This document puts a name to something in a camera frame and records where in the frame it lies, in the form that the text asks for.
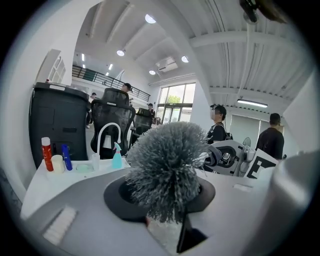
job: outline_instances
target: backpack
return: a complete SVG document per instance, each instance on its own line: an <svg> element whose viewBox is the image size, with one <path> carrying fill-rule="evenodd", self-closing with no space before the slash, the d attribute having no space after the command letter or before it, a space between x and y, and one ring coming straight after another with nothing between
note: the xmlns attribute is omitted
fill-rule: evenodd
<svg viewBox="0 0 320 256"><path fill-rule="evenodd" d="M234 137L232 136L232 134L230 132L226 132L225 126L223 124L221 124L221 123L215 124L214 127L213 127L213 130L215 129L216 126L222 126L223 127L224 133L225 133L225 141L234 139Z"/></svg>

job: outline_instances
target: black cup holder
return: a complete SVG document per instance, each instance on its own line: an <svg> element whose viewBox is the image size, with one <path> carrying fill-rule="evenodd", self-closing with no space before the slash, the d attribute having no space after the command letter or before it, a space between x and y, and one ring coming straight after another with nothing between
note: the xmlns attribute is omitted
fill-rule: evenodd
<svg viewBox="0 0 320 256"><path fill-rule="evenodd" d="M198 181L200 193L187 204L187 214L203 211L215 197L216 190L210 182L200 177ZM137 205L131 197L133 191L134 188L126 183L126 177L123 176L106 187L103 193L104 202L118 218L129 222L146 223L148 206Z"/></svg>

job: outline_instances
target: black office chair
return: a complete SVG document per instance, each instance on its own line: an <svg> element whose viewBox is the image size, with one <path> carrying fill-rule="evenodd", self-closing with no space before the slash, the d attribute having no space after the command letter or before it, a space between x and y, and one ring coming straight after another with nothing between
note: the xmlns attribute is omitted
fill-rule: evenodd
<svg viewBox="0 0 320 256"><path fill-rule="evenodd" d="M129 106L130 102L128 93L114 88L104 89L104 93L101 100L103 102L123 104L127 106Z"/></svg>
<svg viewBox="0 0 320 256"><path fill-rule="evenodd" d="M130 127L130 147L137 141L141 134L151 129L153 119L148 109L139 108L138 113L135 114L133 119L133 127Z"/></svg>
<svg viewBox="0 0 320 256"><path fill-rule="evenodd" d="M94 152L97 152L98 148L98 135L103 126L108 123L116 123L120 126L121 130L121 155L124 156L128 151L128 130L134 120L136 111L133 107L119 104L114 102L105 102L102 99L95 99L91 103L92 118L94 124L94 136L91 140L91 148ZM100 141L100 158L101 159L111 159L115 154L113 150L115 142L118 141L118 128L115 125L110 125L104 129L101 135ZM110 143L106 144L106 148L103 147L105 143L106 136L110 136Z"/></svg>

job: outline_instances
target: tree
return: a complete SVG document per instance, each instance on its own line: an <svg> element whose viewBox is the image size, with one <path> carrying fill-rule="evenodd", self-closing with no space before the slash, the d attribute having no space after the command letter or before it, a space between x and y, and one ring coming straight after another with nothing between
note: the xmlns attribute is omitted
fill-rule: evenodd
<svg viewBox="0 0 320 256"><path fill-rule="evenodd" d="M175 95L169 95L167 103L180 103L180 97Z"/></svg>

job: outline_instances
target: red bottle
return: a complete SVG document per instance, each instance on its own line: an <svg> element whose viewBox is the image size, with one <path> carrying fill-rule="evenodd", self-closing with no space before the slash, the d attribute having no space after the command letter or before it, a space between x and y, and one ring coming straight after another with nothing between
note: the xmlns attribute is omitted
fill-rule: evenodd
<svg viewBox="0 0 320 256"><path fill-rule="evenodd" d="M46 169L49 172L52 172L54 170L54 167L52 166L51 162L51 144L50 144L50 138L49 137L43 137L41 138L41 144L42 144L42 154L43 159L45 162Z"/></svg>

